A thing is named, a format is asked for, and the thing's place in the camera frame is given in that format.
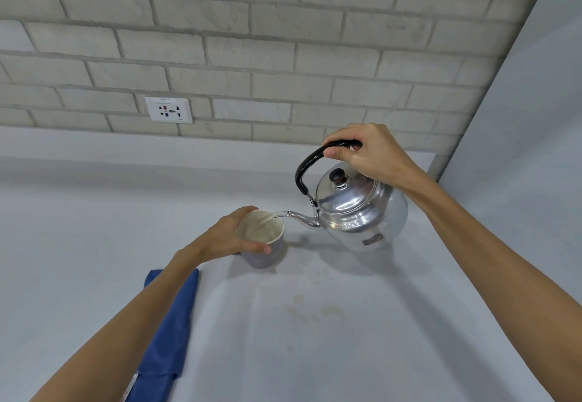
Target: white outlet plate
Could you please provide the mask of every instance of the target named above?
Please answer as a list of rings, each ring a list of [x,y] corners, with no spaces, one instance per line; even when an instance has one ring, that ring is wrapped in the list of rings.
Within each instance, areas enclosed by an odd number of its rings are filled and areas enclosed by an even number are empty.
[[[146,97],[149,116],[160,123],[192,123],[192,112],[188,99],[166,99]]]

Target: metal teapot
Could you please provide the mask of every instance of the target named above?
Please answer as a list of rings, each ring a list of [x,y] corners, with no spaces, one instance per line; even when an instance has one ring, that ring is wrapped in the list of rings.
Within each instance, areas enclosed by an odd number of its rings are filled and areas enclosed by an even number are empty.
[[[345,162],[325,173],[317,185],[315,198],[302,178],[324,156],[324,149],[361,144],[358,140],[329,142],[303,160],[295,172],[295,184],[309,197],[314,217],[293,211],[286,214],[310,229],[325,229],[346,248],[357,252],[386,246],[402,231],[408,218],[404,194],[360,174]]]

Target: kettle lid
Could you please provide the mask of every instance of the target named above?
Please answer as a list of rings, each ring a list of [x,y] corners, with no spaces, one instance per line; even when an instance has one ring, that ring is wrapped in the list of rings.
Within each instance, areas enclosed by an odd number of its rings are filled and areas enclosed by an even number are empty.
[[[377,184],[374,179],[353,169],[349,163],[342,162],[321,178],[316,189],[316,201],[326,213],[346,213],[365,203]]]

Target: person's right arm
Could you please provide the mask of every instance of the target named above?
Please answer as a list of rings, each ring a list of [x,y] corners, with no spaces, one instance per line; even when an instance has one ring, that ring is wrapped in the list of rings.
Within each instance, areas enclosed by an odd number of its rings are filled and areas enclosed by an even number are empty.
[[[324,143],[339,139],[356,139],[363,146],[327,148],[325,156],[349,162],[414,201],[554,400],[582,401],[582,306],[453,200],[386,126],[350,125]]]

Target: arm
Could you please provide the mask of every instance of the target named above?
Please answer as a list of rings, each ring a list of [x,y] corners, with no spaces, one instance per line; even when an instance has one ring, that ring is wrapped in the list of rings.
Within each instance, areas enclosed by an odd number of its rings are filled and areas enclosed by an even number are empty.
[[[580,304],[453,200],[385,126],[350,125],[324,142],[338,139],[357,139],[363,146],[328,148],[325,156],[349,162],[414,201],[549,394],[559,402],[582,400]]]
[[[242,241],[235,229],[255,210],[247,206],[222,217],[184,249],[130,303],[52,376],[31,402],[119,402],[184,281],[201,263],[240,251],[270,251]]]

